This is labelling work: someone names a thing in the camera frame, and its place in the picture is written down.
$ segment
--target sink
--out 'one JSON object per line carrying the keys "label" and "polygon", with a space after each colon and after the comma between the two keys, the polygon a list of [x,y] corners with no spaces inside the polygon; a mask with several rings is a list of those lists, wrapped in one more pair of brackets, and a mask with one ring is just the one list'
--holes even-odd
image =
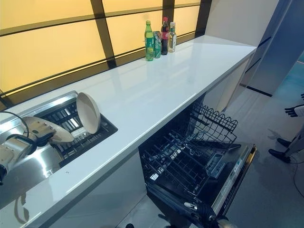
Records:
{"label": "sink", "polygon": [[[19,114],[21,117],[36,116],[60,125],[75,139],[62,145],[38,147],[34,153],[16,163],[0,186],[0,209],[118,130],[101,114],[98,132],[87,132],[77,113],[76,98],[77,92],[71,91]],[[1,121],[0,143],[9,135],[23,134],[23,131],[20,120],[14,116]]]}

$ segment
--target black frame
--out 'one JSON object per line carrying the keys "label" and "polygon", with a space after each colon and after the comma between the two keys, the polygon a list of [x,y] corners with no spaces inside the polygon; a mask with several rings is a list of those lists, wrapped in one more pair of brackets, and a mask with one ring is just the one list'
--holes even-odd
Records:
{"label": "black frame", "polygon": [[100,59],[96,62],[89,63],[83,66],[79,66],[65,72],[60,72],[55,75],[40,79],[35,82],[28,83],[26,85],[14,88],[12,90],[2,92],[0,90],[0,110],[5,110],[14,105],[27,101],[31,98],[39,96],[41,94],[50,92],[52,90],[58,89],[60,87],[66,86],[73,82],[80,81],[82,79],[88,78],[90,76],[96,75],[98,73],[104,72],[106,70],[121,66],[123,64],[135,61],[144,57],[144,47],[137,48],[119,55],[114,55],[108,25],[106,23],[106,18],[122,16],[135,13],[151,12],[162,10],[162,15],[168,17],[169,21],[173,21],[174,9],[181,7],[191,7],[199,5],[199,15],[197,20],[196,30],[183,34],[177,37],[177,44],[186,42],[188,40],[194,39],[196,37],[202,36],[205,34],[207,20],[209,16],[209,11],[211,7],[212,0],[201,0],[200,3],[189,3],[176,5],[174,0],[163,0],[162,7],[153,7],[153,8],[144,8],[144,9],[134,9],[119,11],[114,13],[105,13],[103,3],[101,0],[91,0],[92,8],[94,15],[86,15],[80,17],[72,17],[67,19],[58,19],[46,22],[39,22],[24,26],[17,26],[13,28],[0,29],[0,37],[11,35],[19,32],[41,29],[51,26],[57,26],[68,23],[81,22],[86,20],[96,20],[98,32],[102,45],[104,47],[105,59]]}

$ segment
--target kitchen counter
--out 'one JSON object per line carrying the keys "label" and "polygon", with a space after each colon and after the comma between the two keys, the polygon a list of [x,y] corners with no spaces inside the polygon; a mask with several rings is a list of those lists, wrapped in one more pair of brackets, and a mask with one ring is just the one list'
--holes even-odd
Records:
{"label": "kitchen counter", "polygon": [[[256,47],[202,36],[152,62],[144,58],[21,103],[19,113],[72,90],[90,94],[118,131],[26,193],[29,221],[20,224],[14,202],[0,210],[0,227],[38,227],[130,155],[191,102],[223,80]],[[0,120],[7,118],[1,115]]]}

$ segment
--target wire dish rack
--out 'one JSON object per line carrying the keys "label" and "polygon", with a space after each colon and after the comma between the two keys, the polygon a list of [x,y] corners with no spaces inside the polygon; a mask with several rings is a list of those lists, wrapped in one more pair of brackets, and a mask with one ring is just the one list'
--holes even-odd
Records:
{"label": "wire dish rack", "polygon": [[171,130],[155,144],[140,147],[146,180],[176,194],[197,196],[209,178],[216,179],[225,163],[222,157],[233,145],[236,120],[194,103],[182,130]]}

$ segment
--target glass bottle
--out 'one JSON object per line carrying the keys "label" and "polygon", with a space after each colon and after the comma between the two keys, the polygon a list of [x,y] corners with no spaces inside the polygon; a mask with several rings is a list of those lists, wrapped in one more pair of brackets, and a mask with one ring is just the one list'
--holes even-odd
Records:
{"label": "glass bottle", "polygon": [[168,26],[168,18],[163,18],[163,23],[161,27],[161,54],[166,55],[168,54],[168,33],[169,33],[169,26]]}
{"label": "glass bottle", "polygon": [[174,52],[176,46],[175,22],[170,22],[169,45],[168,51]]}
{"label": "glass bottle", "polygon": [[153,32],[151,29],[151,22],[149,20],[146,21],[146,30],[144,32],[144,43],[146,47],[146,60],[152,61],[153,60],[153,49],[154,49],[154,38]]}

